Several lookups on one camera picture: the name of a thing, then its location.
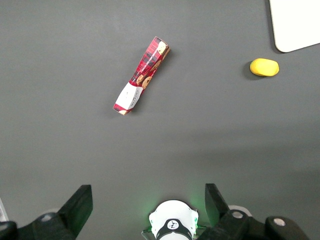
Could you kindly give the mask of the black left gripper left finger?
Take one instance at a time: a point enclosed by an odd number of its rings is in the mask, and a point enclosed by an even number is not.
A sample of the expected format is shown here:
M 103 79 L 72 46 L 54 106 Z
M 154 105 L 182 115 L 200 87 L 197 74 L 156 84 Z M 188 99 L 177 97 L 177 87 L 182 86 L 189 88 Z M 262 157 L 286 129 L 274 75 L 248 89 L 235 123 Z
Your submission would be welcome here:
M 19 240 L 75 240 L 93 210 L 91 185 L 81 185 L 57 212 L 18 229 Z

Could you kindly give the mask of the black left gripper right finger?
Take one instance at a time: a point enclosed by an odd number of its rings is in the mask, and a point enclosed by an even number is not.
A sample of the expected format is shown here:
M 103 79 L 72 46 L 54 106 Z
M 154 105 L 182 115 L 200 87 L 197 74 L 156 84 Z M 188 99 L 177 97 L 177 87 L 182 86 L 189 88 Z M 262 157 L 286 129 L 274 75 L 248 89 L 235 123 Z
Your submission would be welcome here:
M 214 183 L 205 185 L 205 209 L 211 224 L 199 240 L 308 240 L 293 220 L 269 216 L 259 222 L 244 210 L 231 209 Z

